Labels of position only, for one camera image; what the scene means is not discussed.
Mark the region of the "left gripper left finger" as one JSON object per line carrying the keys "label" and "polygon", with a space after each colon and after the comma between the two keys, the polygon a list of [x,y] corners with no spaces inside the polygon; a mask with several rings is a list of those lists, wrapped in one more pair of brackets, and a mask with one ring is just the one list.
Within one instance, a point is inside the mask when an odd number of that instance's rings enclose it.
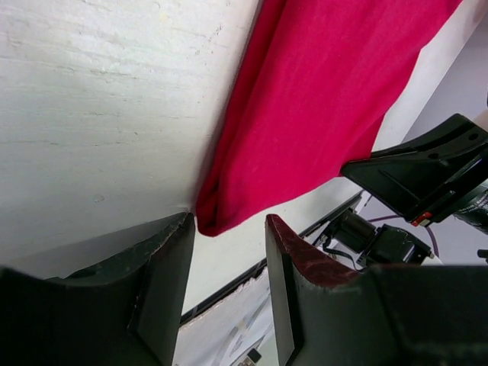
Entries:
{"label": "left gripper left finger", "polygon": [[3,365],[170,365],[194,248],[191,213],[67,278],[1,269]]}

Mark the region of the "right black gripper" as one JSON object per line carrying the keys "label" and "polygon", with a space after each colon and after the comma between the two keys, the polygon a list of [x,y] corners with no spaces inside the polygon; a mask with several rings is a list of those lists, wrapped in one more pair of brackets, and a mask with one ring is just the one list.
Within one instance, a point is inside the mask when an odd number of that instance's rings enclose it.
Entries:
{"label": "right black gripper", "polygon": [[343,176],[397,214],[427,227],[449,216],[487,228],[487,115],[454,114],[437,127],[367,159],[347,162]]}

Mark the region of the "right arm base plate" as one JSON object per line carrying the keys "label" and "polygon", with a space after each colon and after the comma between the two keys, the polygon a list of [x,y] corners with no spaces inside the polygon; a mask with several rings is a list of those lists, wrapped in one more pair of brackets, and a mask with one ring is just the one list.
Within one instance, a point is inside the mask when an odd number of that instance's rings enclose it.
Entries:
{"label": "right arm base plate", "polygon": [[428,245],[405,229],[387,225],[396,215],[365,219],[360,215],[371,196],[356,194],[311,226],[299,237],[313,240],[310,245],[336,261],[348,261],[349,267],[363,272],[372,265],[441,265],[438,244],[431,229]]}

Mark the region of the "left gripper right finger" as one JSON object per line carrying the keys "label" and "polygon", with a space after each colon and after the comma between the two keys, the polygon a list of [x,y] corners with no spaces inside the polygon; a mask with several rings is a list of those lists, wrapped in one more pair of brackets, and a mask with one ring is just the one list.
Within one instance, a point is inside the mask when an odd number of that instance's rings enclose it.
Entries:
{"label": "left gripper right finger", "polygon": [[375,265],[359,273],[265,220],[282,365],[485,365],[484,266]]}

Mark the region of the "red t shirt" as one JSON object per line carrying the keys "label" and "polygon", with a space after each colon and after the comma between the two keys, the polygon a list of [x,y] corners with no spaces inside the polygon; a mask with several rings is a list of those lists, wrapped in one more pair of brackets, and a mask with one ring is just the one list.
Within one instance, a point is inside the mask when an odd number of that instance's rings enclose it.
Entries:
{"label": "red t shirt", "polygon": [[456,1],[264,1],[197,196],[218,236],[369,157]]}

